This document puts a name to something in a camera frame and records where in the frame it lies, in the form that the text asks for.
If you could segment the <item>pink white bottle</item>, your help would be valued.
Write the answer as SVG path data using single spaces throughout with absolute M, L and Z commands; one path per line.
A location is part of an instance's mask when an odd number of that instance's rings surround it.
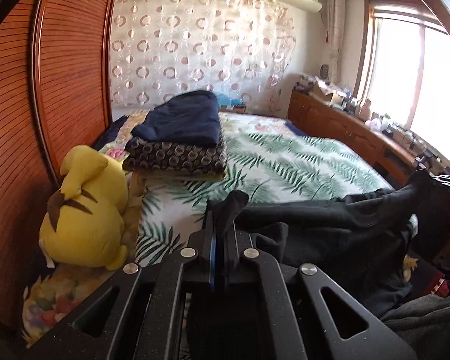
M 358 113 L 359 119 L 363 122 L 366 122 L 371 119 L 371 100 L 365 99 L 360 106 L 360 110 Z

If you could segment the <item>wooden framed window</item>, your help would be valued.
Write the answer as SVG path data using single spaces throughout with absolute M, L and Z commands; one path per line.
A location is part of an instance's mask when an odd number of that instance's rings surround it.
M 365 0 L 356 84 L 404 135 L 450 161 L 450 35 L 419 0 Z

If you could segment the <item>black garment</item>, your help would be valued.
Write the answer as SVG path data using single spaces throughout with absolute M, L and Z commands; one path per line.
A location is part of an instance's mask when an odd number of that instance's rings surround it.
M 410 292 L 402 271 L 413 237 L 410 218 L 432 187 L 430 174 L 421 170 L 399 190 L 257 204 L 234 190 L 209 201 L 207 209 L 218 236 L 235 228 L 279 263 L 313 263 L 380 318 Z

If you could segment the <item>long wooden sideboard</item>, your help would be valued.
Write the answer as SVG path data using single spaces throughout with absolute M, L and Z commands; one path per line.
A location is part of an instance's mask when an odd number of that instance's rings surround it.
M 394 187 L 404 185 L 416 168 L 415 158 L 385 134 L 307 94 L 292 91 L 288 119 L 311 137 L 346 144 Z

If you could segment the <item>palm leaf bed sheet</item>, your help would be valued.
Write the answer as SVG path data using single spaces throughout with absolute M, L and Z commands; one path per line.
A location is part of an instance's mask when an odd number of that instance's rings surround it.
M 136 261 L 159 263 L 200 230 L 206 203 L 234 189 L 251 203 L 328 200 L 387 189 L 389 183 L 347 145 L 299 136 L 283 119 L 223 113 L 223 175 L 146 172 Z

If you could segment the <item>circle-patterned sheer curtain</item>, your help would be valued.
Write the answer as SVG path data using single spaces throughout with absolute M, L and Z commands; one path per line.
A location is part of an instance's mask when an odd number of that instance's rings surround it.
M 114 108 L 152 109 L 202 89 L 252 114 L 284 111 L 296 36 L 275 0 L 115 0 L 109 39 Z

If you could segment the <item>blue item behind bed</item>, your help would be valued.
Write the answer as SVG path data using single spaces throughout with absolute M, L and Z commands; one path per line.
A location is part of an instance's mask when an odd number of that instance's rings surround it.
M 218 105 L 220 107 L 232 108 L 232 107 L 242 107 L 244 105 L 241 99 L 230 97 L 220 92 L 215 92 L 214 94 L 217 98 Z

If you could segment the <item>cardboard box on sideboard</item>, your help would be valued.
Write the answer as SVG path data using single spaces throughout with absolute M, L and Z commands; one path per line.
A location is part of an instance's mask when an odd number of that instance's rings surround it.
M 347 98 L 347 93 L 334 84 L 328 84 L 324 80 L 316 80 L 309 95 L 321 102 L 342 104 Z

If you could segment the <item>folded navy blue garment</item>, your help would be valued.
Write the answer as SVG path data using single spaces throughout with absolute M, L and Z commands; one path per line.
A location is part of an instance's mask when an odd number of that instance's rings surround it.
M 150 142 L 213 148 L 218 145 L 221 133 L 218 113 L 218 100 L 213 92 L 187 92 L 155 107 L 142 124 L 133 128 L 131 135 Z

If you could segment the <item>yellow plush toy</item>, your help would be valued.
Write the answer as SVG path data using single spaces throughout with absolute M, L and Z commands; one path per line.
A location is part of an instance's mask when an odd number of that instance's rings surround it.
M 56 263 L 115 271 L 128 259 L 122 214 L 128 183 L 122 165 L 87 145 L 73 147 L 60 167 L 61 187 L 48 200 L 39 247 Z

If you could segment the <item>wooden louvered wardrobe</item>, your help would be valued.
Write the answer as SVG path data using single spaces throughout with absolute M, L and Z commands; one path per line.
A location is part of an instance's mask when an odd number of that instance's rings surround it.
M 66 152 L 111 122 L 113 0 L 0 0 L 0 322 L 17 327 Z

